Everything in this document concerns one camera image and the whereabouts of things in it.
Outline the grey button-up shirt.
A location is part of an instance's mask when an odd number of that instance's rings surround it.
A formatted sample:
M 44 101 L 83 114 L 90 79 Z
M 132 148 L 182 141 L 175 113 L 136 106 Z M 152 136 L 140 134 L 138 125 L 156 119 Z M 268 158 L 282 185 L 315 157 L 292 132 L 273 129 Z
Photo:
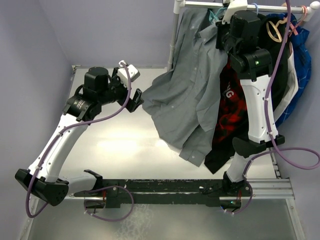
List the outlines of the grey button-up shirt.
M 187 9 L 178 28 L 172 69 L 156 77 L 142 94 L 142 107 L 159 137 L 195 166 L 212 150 L 218 120 L 220 74 L 228 56 L 216 48 L 217 36 L 208 9 Z

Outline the teal plastic hanger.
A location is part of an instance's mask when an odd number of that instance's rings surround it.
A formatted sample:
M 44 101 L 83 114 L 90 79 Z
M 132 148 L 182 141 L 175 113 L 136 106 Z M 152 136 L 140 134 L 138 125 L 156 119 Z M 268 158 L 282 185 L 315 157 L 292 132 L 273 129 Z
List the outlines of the teal plastic hanger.
M 213 9 L 213 8 L 209 8 L 208 12 L 209 12 L 209 17 L 208 20 L 211 24 L 215 24 L 217 22 L 222 22 L 222 23 L 227 23 L 224 20 L 224 15 L 227 11 L 227 7 L 221 7 L 219 9 Z

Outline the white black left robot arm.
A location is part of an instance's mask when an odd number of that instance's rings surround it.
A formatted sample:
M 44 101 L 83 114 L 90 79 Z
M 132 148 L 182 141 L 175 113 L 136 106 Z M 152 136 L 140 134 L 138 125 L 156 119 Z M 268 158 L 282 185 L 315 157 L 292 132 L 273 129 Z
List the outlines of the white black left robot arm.
M 51 206 L 59 205 L 67 195 L 87 191 L 98 196 L 103 191 L 101 175 L 84 170 L 77 177 L 62 177 L 60 172 L 69 153 L 106 104 L 117 102 L 122 109 L 134 112 L 143 103 L 142 91 L 130 97 L 129 85 L 140 76 L 139 70 L 123 61 L 112 74 L 104 67 L 91 67 L 63 108 L 57 128 L 37 159 L 27 168 L 19 169 L 15 179 L 27 191 Z

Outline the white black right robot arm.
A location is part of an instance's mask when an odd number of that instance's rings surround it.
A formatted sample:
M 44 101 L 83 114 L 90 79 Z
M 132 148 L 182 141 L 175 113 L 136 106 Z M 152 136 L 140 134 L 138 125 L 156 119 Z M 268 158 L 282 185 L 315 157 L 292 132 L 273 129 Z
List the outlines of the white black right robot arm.
M 228 54 L 244 92 L 248 116 L 248 134 L 232 139 L 235 154 L 221 181 L 220 192 L 228 196 L 237 195 L 244 186 L 251 156 L 285 141 L 274 122 L 272 56 L 258 45 L 261 25 L 258 15 L 249 10 L 238 10 L 226 26 L 218 25 L 216 48 Z

